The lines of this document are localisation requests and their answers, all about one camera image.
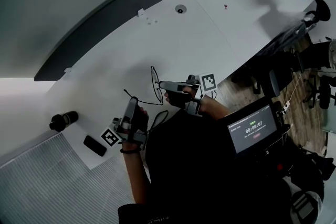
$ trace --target black shirt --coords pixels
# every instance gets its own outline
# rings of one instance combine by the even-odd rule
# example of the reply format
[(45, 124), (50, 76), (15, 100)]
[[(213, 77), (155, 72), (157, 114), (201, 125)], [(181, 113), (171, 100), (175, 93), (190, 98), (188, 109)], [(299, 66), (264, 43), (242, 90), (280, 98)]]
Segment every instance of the black shirt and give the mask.
[(217, 122), (184, 111), (157, 127), (146, 147), (150, 202), (120, 207), (120, 224), (287, 223), (286, 184), (233, 162), (226, 139)]

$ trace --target wristband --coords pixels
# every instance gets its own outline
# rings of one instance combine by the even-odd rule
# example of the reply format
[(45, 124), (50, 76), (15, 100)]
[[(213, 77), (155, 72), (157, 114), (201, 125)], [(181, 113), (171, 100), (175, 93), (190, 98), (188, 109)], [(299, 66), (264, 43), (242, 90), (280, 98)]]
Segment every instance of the wristband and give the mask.
[(120, 150), (121, 153), (123, 154), (132, 154), (132, 153), (137, 153), (137, 152), (140, 152), (141, 151), (141, 148), (136, 148), (134, 150), (131, 150), (131, 151), (124, 151), (123, 149)]

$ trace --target office chair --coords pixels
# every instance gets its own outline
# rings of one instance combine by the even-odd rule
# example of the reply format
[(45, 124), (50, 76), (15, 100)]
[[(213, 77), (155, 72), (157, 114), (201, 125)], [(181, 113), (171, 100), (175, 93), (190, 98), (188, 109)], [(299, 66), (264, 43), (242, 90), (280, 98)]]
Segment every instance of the office chair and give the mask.
[(336, 78), (330, 78), (327, 76), (322, 76), (320, 78), (320, 87), (317, 89), (316, 86), (316, 77), (314, 75), (310, 75), (309, 78), (314, 79), (314, 83), (312, 84), (309, 80), (305, 80), (308, 86), (311, 89), (310, 95), (303, 100), (303, 103), (307, 103), (312, 99), (312, 105), (309, 105), (309, 108), (313, 108), (315, 106), (316, 95), (319, 93), (318, 99), (320, 100), (320, 108), (328, 109), (330, 99), (334, 99), (334, 105), (336, 105), (336, 96), (331, 94), (330, 86), (336, 87)]
[(310, 45), (302, 52), (296, 52), (292, 61), (293, 71), (304, 71), (309, 68), (331, 68), (329, 62), (330, 41)]
[(306, 15), (313, 14), (314, 18), (310, 21), (306, 22), (307, 27), (311, 26), (312, 24), (316, 24), (319, 21), (329, 21), (331, 17), (330, 9), (326, 2), (323, 0), (315, 0), (316, 2), (316, 11), (311, 10), (307, 12)]
[(278, 52), (270, 57), (255, 57), (251, 63), (251, 76), (256, 79), (257, 87), (253, 93), (260, 94), (261, 88), (265, 96), (273, 98), (280, 95), (293, 79), (292, 66), (296, 63), (290, 52)]

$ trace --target black phone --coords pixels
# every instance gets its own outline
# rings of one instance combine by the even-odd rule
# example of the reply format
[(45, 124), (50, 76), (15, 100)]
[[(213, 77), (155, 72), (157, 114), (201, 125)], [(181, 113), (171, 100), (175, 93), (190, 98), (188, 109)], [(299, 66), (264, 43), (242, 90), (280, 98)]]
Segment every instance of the black phone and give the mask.
[(104, 156), (106, 152), (106, 147), (101, 145), (99, 142), (94, 140), (91, 136), (87, 135), (84, 140), (84, 145), (91, 149), (93, 152), (98, 154), (99, 156)]

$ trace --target person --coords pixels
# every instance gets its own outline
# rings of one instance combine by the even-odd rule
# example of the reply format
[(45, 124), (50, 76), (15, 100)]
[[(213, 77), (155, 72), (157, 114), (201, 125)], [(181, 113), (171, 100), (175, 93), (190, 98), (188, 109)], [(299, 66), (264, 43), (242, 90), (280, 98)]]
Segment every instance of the person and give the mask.
[(250, 159), (234, 160), (220, 123), (228, 108), (205, 96), (200, 112), (201, 118), (180, 110), (150, 133), (151, 181), (137, 145), (122, 144), (135, 204), (118, 209), (119, 223), (291, 223), (286, 182)]

